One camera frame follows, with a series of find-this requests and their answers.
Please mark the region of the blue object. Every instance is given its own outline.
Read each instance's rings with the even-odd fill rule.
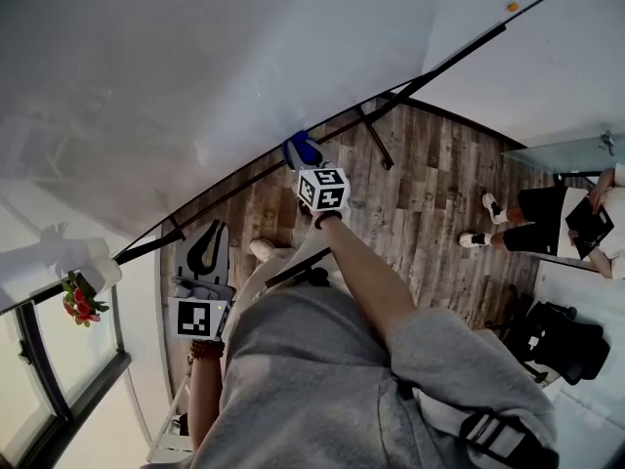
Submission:
[[[309,136],[309,133],[306,130],[301,130],[282,143],[282,155],[284,156],[284,161],[291,170],[295,170],[295,168],[289,155],[289,148],[287,146],[289,141],[293,143],[295,151],[307,165],[318,166],[323,160],[323,155],[307,143],[307,141],[313,141],[313,138]]]

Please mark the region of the person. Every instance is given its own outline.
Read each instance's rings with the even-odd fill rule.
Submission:
[[[415,391],[458,411],[518,415],[555,453],[552,404],[492,332],[446,310],[416,311],[406,283],[340,217],[315,223],[297,251],[252,241],[264,262],[233,305],[223,371],[222,347],[193,341],[195,453],[168,467],[476,467],[468,445],[425,419]],[[265,289],[327,246],[332,255],[314,266],[328,283]],[[492,430],[476,429],[492,442]]]
[[[593,266],[606,278],[625,278],[625,165],[602,172],[597,185],[586,190],[567,187],[523,190],[519,205],[502,209],[487,192],[482,204],[493,224],[533,224],[508,229],[503,233],[462,233],[460,244],[465,248],[492,245],[505,251],[536,252],[579,260],[573,240],[577,231],[570,230],[566,217],[584,199],[589,199],[593,213],[603,206],[614,228],[588,255]]]

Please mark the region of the gray t-shirt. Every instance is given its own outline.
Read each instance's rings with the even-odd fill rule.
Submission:
[[[402,321],[387,349],[342,292],[276,290],[241,315],[226,367],[219,418],[175,467],[474,467],[424,422],[412,386],[450,405],[522,408],[555,436],[551,403],[508,350],[446,310]]]

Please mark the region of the bracelet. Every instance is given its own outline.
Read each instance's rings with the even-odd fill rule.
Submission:
[[[192,340],[189,350],[189,364],[193,360],[218,360],[224,355],[224,342],[214,342],[210,340]]]
[[[338,210],[326,210],[319,217],[316,218],[316,220],[314,221],[314,226],[318,230],[320,230],[321,229],[321,223],[323,221],[325,221],[328,217],[338,217],[339,220],[343,219],[343,215]]]

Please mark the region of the white vase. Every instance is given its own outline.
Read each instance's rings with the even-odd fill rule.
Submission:
[[[121,270],[113,259],[92,261],[80,268],[80,274],[98,294],[108,290],[121,280]]]

